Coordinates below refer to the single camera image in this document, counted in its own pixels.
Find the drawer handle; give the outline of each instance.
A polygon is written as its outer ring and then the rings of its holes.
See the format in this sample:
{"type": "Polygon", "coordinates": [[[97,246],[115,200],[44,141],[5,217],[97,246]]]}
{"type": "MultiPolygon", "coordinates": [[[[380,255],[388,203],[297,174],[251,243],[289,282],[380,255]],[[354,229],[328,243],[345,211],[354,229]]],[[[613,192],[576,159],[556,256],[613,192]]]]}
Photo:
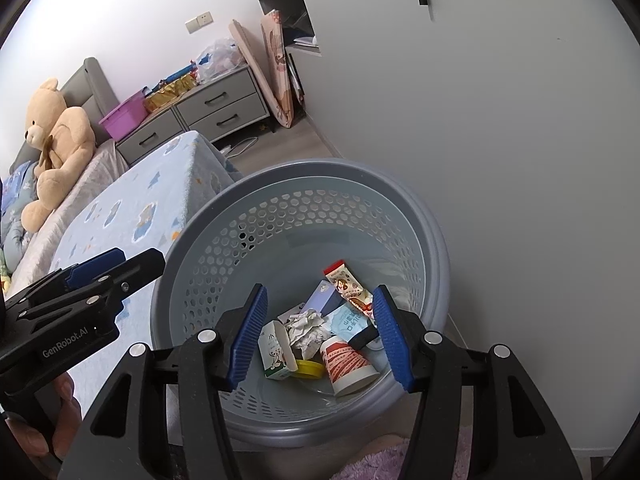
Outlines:
{"type": "Polygon", "coordinates": [[[231,121],[233,119],[237,119],[237,118],[238,118],[238,114],[233,114],[228,119],[225,119],[224,121],[220,121],[219,123],[216,123],[216,124],[217,124],[217,126],[222,126],[224,123],[228,123],[229,121],[231,121]]]}
{"type": "Polygon", "coordinates": [[[208,105],[208,104],[212,103],[213,101],[216,101],[217,99],[220,99],[221,97],[226,97],[226,92],[222,92],[222,94],[216,95],[215,97],[209,99],[208,101],[204,101],[204,104],[208,105]]]}
{"type": "Polygon", "coordinates": [[[145,142],[147,142],[148,140],[153,139],[154,137],[157,137],[157,136],[158,136],[158,134],[156,134],[155,132],[153,132],[153,133],[152,133],[151,135],[149,135],[146,139],[141,140],[141,141],[139,142],[139,145],[140,145],[140,146],[142,146],[145,142]]]}

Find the gray headboard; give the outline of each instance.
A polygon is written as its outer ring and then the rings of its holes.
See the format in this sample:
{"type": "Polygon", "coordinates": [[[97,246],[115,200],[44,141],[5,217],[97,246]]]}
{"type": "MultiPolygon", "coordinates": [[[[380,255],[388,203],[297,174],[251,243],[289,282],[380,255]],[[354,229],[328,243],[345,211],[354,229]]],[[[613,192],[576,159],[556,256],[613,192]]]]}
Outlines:
{"type": "MultiPolygon", "coordinates": [[[[119,102],[95,57],[86,58],[82,66],[60,91],[67,106],[84,108],[89,116],[91,127],[95,133],[95,143],[98,146],[111,138],[99,123],[106,114],[118,106],[119,102]]],[[[13,173],[15,168],[28,160],[38,160],[39,158],[40,150],[32,148],[25,142],[9,168],[9,172],[13,173]]]]}

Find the mattress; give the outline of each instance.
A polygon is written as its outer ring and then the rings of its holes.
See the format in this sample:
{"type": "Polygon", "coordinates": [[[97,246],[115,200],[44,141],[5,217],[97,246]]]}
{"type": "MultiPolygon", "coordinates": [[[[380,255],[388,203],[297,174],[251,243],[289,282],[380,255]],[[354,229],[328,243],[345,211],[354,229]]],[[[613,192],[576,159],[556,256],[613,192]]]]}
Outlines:
{"type": "MultiPolygon", "coordinates": [[[[187,132],[137,163],[69,226],[51,270],[84,262],[118,247],[131,258],[149,248],[166,255],[185,224],[242,175],[197,132],[187,132]]],[[[72,368],[83,414],[104,381],[134,343],[151,346],[149,324],[154,284],[122,303],[116,318],[120,337],[72,368]]]]}
{"type": "Polygon", "coordinates": [[[71,222],[91,200],[123,175],[127,168],[127,163],[117,152],[113,140],[107,140],[97,149],[71,192],[31,239],[12,276],[8,298],[49,272],[56,249],[71,222]]]}

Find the plastic bag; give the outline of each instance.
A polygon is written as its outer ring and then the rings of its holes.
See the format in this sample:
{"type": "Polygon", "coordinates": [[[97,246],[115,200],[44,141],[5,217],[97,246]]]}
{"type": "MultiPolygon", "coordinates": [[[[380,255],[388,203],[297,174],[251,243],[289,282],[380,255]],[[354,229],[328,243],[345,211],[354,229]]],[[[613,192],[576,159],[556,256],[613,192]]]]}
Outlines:
{"type": "Polygon", "coordinates": [[[198,84],[211,81],[223,73],[246,65],[244,56],[232,38],[219,38],[198,57],[198,84]]]}

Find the blue box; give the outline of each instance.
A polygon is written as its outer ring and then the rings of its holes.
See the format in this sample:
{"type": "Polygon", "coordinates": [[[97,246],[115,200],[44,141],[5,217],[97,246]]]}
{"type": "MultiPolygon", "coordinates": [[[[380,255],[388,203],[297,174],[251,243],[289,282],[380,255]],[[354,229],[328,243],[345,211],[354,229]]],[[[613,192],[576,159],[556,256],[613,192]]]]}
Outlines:
{"type": "Polygon", "coordinates": [[[344,301],[343,297],[331,283],[322,280],[311,297],[307,300],[302,312],[306,312],[310,308],[320,313],[320,316],[326,316],[333,312],[344,301]]]}

